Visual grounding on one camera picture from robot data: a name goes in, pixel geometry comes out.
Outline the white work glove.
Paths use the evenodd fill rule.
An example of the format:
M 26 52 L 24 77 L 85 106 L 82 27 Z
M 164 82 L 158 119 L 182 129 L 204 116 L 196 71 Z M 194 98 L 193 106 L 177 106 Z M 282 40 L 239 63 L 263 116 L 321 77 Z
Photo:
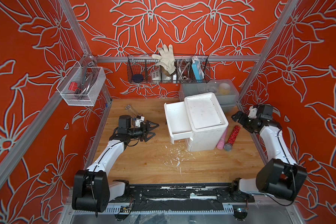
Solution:
M 157 48 L 159 54 L 153 54 L 152 58 L 158 60 L 156 66 L 162 66 L 169 75 L 175 73 L 175 56 L 173 46 L 171 44 L 163 45 L 162 48 Z

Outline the white drawer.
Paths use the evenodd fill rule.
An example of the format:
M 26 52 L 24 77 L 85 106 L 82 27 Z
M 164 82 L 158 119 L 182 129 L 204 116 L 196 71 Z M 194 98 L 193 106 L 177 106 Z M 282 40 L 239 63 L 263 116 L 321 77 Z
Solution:
M 193 137 L 184 102 L 165 103 L 164 111 L 172 144 L 175 141 Z

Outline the blue box in basket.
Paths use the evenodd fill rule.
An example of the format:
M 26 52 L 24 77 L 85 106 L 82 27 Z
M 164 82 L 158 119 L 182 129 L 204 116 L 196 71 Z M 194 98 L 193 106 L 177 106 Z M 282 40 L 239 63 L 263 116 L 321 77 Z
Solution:
M 197 56 L 192 57 L 191 68 L 194 73 L 194 77 L 197 83 L 202 83 L 204 81 L 204 72 L 201 68 L 201 62 Z

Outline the yellow tape roll in box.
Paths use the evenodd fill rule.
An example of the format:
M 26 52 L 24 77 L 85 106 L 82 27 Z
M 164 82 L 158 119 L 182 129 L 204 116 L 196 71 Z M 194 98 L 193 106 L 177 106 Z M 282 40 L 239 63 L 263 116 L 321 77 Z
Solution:
M 220 83 L 218 86 L 218 93 L 220 95 L 229 95 L 231 92 L 231 86 L 228 83 Z

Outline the white drawer cabinet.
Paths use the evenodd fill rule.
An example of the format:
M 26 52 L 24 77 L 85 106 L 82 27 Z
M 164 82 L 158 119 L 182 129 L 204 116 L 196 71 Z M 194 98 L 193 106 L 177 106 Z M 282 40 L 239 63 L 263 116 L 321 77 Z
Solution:
M 229 122 L 213 93 L 185 97 L 192 136 L 186 139 L 189 152 L 214 150 Z

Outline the white power strip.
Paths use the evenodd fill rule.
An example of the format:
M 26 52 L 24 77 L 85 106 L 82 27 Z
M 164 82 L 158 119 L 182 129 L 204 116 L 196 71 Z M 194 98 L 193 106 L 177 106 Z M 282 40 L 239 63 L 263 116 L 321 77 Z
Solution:
M 155 82 L 161 81 L 161 70 L 156 69 L 156 70 L 151 71 L 150 76 L 151 76 L 152 81 L 155 81 Z

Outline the grey plastic storage box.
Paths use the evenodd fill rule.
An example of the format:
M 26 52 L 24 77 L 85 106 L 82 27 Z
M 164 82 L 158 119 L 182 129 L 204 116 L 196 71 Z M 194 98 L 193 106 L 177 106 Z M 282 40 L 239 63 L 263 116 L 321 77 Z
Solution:
M 218 93 L 218 86 L 220 83 L 228 83 L 231 86 L 231 92 L 229 95 L 220 95 Z M 230 79 L 212 80 L 208 83 L 181 84 L 179 90 L 179 99 L 180 101 L 184 101 L 184 98 L 187 96 L 199 95 L 209 92 L 216 95 L 223 112 L 228 113 L 236 106 L 239 92 Z

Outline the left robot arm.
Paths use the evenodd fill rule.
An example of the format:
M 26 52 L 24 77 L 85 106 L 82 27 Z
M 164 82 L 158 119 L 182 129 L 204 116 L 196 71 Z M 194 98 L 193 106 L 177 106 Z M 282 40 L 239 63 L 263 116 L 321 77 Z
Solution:
M 85 170 L 74 176 L 71 206 L 74 210 L 104 212 L 109 202 L 119 197 L 130 197 L 129 181 L 108 182 L 108 174 L 118 157 L 130 146 L 131 141 L 148 142 L 155 136 L 159 124 L 141 117 L 121 115 L 109 142 L 101 155 Z

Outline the red glitter microphone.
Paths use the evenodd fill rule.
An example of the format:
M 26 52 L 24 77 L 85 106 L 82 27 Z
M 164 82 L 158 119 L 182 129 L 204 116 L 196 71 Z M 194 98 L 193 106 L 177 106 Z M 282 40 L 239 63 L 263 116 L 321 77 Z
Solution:
M 236 125 L 231 133 L 231 135 L 229 136 L 229 139 L 227 141 L 227 143 L 224 145 L 224 150 L 227 152 L 230 152 L 232 150 L 232 147 L 236 141 L 236 138 L 238 136 L 240 132 L 240 126 Z

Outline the pink microphone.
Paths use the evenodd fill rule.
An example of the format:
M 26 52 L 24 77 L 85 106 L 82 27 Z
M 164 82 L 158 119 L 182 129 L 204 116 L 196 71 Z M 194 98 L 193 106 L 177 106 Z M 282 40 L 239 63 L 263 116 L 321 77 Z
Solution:
M 219 141 L 218 141 L 218 143 L 217 143 L 216 148 L 219 149 L 219 150 L 222 150 L 222 149 L 224 148 L 224 145 L 225 145 L 225 138 L 226 138 L 227 130 L 228 130 L 228 129 L 226 129 L 226 130 L 223 132 L 221 138 L 219 139 Z

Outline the dark round object in basket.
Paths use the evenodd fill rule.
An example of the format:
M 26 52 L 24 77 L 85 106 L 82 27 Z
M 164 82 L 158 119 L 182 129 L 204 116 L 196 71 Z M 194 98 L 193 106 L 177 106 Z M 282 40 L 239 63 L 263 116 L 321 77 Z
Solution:
M 133 74 L 132 81 L 135 83 L 140 83 L 144 80 L 144 76 L 142 74 Z

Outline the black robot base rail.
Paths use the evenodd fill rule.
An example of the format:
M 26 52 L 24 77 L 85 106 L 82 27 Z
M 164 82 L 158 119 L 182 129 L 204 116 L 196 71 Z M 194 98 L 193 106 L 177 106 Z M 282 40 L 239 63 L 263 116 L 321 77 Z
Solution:
M 252 203 L 254 197 L 232 190 L 230 183 L 132 184 L 129 196 L 111 201 L 105 211 L 229 214 Z

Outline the clear glass tube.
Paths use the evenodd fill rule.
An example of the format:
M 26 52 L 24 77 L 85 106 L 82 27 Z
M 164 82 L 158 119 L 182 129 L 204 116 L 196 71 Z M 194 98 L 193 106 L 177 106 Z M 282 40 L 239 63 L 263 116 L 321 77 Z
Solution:
M 131 114 L 132 117 L 141 116 L 142 114 L 135 110 L 131 105 L 126 105 L 125 109 Z

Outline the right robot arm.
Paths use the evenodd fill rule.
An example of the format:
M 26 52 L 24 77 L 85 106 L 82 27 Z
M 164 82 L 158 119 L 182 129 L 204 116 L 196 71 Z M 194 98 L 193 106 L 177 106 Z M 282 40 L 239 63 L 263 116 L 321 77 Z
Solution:
M 238 111 L 231 116 L 250 133 L 257 133 L 263 140 L 268 161 L 255 178 L 237 178 L 233 190 L 246 195 L 266 195 L 292 203 L 302 188 L 308 174 L 290 154 L 283 139 L 282 126 L 271 115 L 250 115 Z

